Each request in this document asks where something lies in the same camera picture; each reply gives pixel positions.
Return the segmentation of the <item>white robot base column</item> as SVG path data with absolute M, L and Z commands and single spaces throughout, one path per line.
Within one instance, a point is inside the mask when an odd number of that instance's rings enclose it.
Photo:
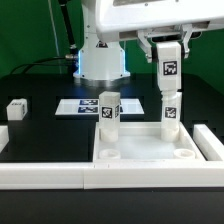
M 110 87 L 126 81 L 130 73 L 125 66 L 125 51 L 118 42 L 104 43 L 96 34 L 96 0 L 81 0 L 84 21 L 84 44 L 78 53 L 76 83 Z

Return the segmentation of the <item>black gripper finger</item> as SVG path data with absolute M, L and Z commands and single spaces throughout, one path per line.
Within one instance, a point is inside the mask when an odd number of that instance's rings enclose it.
M 184 51 L 184 58 L 187 58 L 189 56 L 189 40 L 191 38 L 191 35 L 193 33 L 193 28 L 191 24 L 183 24 L 180 26 L 181 31 L 181 40 L 183 44 L 183 51 Z
M 148 63 L 156 62 L 158 60 L 157 49 L 153 47 L 149 41 L 149 34 L 143 30 L 137 32 L 138 44 L 145 53 Z

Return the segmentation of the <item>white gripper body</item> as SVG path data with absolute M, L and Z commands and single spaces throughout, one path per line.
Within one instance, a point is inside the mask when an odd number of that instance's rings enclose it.
M 96 0 L 95 21 L 103 42 L 224 28 L 224 0 Z

